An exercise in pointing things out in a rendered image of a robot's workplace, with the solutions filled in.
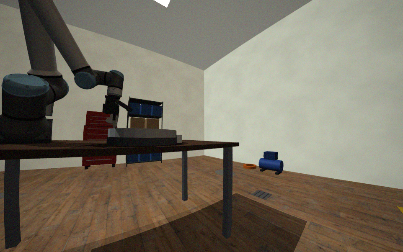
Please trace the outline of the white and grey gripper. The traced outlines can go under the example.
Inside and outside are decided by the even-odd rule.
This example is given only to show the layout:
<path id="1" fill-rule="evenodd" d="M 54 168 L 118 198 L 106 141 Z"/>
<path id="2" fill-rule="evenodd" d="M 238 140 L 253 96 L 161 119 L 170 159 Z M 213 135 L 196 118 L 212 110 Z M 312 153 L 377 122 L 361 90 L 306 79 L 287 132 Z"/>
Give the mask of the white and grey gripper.
<path id="1" fill-rule="evenodd" d="M 119 105 L 115 103 L 115 100 L 120 100 L 120 96 L 117 95 L 106 95 L 106 101 L 103 104 L 103 113 L 110 114 L 110 118 L 106 119 L 107 123 L 113 124 L 113 128 L 117 127 L 117 122 L 119 118 Z"/>

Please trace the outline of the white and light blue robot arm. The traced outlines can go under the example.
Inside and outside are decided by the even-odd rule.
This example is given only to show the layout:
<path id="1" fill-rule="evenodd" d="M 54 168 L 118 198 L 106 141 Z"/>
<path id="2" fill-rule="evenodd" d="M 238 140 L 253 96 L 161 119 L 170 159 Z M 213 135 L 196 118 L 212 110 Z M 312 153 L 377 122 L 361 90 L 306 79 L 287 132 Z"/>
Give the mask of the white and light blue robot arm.
<path id="1" fill-rule="evenodd" d="M 93 70 L 75 42 L 53 0 L 18 0 L 31 69 L 9 74 L 2 82 L 0 133 L 34 137 L 46 133 L 47 105 L 64 98 L 68 83 L 57 70 L 54 44 L 82 89 L 108 86 L 107 95 L 122 97 L 124 75 Z M 7 117 L 7 118 L 6 118 Z"/>

